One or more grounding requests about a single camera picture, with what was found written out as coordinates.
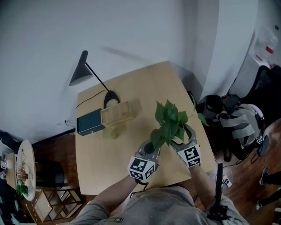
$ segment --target black pole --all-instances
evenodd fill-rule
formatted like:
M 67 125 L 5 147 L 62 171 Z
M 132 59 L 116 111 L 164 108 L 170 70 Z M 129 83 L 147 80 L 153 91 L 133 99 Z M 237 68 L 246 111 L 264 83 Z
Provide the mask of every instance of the black pole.
M 101 81 L 100 78 L 98 78 L 98 76 L 96 75 L 96 73 L 92 70 L 92 68 L 90 68 L 89 64 L 87 62 L 85 62 L 86 66 L 89 68 L 89 70 L 96 76 L 96 78 L 100 81 L 100 83 L 105 87 L 105 89 L 110 93 L 109 89 L 104 85 L 104 83 Z

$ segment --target chair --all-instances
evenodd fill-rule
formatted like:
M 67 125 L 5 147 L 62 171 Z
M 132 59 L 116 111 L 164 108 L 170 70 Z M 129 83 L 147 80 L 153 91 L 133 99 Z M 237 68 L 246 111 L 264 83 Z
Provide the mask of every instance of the chair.
M 263 112 L 265 128 L 281 117 L 281 67 L 262 65 L 250 92 L 241 103 L 254 104 Z
M 41 190 L 32 209 L 27 206 L 36 224 L 71 217 L 84 201 L 74 189 Z
M 7 132 L 2 134 L 2 143 L 13 150 L 15 154 L 18 153 L 21 142 L 16 142 Z
M 36 186 L 60 189 L 65 184 L 65 174 L 58 162 L 36 162 Z

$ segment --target lamp base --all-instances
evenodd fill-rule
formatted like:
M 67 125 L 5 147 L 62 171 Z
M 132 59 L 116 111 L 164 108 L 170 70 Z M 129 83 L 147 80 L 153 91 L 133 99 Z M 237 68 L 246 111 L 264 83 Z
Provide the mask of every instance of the lamp base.
M 104 109 L 106 109 L 106 104 L 112 99 L 115 99 L 118 103 L 120 103 L 120 99 L 118 98 L 117 94 L 114 91 L 109 91 L 106 93 L 104 98 Z

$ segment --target black chair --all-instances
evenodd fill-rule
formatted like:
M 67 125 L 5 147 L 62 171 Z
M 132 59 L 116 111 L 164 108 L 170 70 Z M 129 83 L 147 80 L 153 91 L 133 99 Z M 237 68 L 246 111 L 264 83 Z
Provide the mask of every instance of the black chair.
M 2 143 L 13 150 L 15 154 L 18 153 L 21 142 L 16 142 L 7 132 L 2 133 Z
M 36 186 L 60 189 L 65 185 L 65 174 L 58 162 L 37 161 Z
M 254 104 L 263 112 L 265 128 L 281 118 L 281 67 L 262 65 L 255 82 L 242 103 Z

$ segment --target wooden floor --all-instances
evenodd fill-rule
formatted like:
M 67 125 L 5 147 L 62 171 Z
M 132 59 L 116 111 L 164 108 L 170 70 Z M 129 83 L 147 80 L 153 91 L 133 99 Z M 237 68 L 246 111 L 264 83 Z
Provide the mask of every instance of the wooden floor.
M 250 163 L 251 158 L 255 155 L 253 151 L 251 155 L 241 164 L 223 169 L 224 174 L 232 182 L 230 188 L 224 187 L 223 194 L 229 197 L 240 214 L 250 224 L 271 224 L 274 216 L 275 204 L 272 203 L 259 211 L 256 210 L 256 202 L 261 198 L 265 198 L 277 190 L 274 185 L 262 186 L 259 184 L 261 172 L 265 166 L 269 166 L 270 173 L 281 170 L 281 123 L 276 123 L 274 126 L 269 127 L 266 131 L 270 136 L 270 147 L 263 157 L 259 158 L 254 164 Z M 215 153 L 216 160 L 223 162 L 222 146 L 220 145 L 220 133 L 213 132 L 213 130 L 206 130 L 210 140 L 213 152 Z M 50 160 L 60 162 L 64 172 L 65 179 L 68 187 L 78 188 L 78 176 L 76 168 L 76 154 L 75 154 L 75 136 L 68 134 L 59 137 L 55 140 L 49 141 L 34 147 L 35 157 L 37 160 Z M 232 161 L 224 163 L 225 165 L 235 164 L 237 159 L 233 156 Z M 216 171 L 209 173 L 211 177 L 215 178 Z M 192 179 L 186 181 L 188 189 L 193 197 L 196 196 L 196 191 L 192 184 Z M 94 196 L 83 196 L 86 202 L 92 200 Z M 200 199 L 197 198 L 195 205 L 202 208 Z M 64 221 L 48 222 L 49 224 L 57 224 Z

